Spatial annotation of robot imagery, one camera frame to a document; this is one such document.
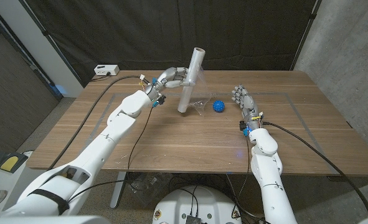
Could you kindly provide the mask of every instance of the concrete wall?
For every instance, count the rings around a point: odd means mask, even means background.
[[[305,71],[368,143],[368,0],[323,0],[295,70]]]
[[[66,97],[77,97],[83,87],[45,38],[22,4],[0,0],[0,15],[25,45],[42,69]]]

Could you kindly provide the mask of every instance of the blue ball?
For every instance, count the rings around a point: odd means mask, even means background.
[[[225,105],[224,105],[224,102],[223,101],[220,101],[220,100],[216,100],[214,101],[213,103],[213,109],[216,111],[216,112],[222,112],[225,108]]]

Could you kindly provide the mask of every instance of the black backdrop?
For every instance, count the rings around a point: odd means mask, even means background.
[[[26,0],[84,84],[97,64],[121,70],[289,70],[315,0]]]

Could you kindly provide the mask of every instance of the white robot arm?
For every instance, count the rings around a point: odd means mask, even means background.
[[[193,86],[185,81],[186,68],[169,68],[145,91],[127,96],[109,116],[107,127],[72,162],[45,172],[19,197],[16,205],[2,212],[3,217],[75,215],[87,199],[90,187],[110,154],[135,124],[144,107],[161,105],[165,88]]]
[[[270,223],[297,223],[280,177],[282,162],[277,153],[278,144],[262,128],[262,113],[258,113],[248,91],[239,85],[232,94],[232,99],[242,109],[244,121],[240,122],[240,129],[255,144],[252,147],[251,167],[261,188],[265,220]]]

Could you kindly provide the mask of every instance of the white power strip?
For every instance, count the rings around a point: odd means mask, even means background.
[[[107,75],[110,72],[110,75],[117,75],[120,69],[117,65],[97,65],[94,68],[94,72],[96,75]]]

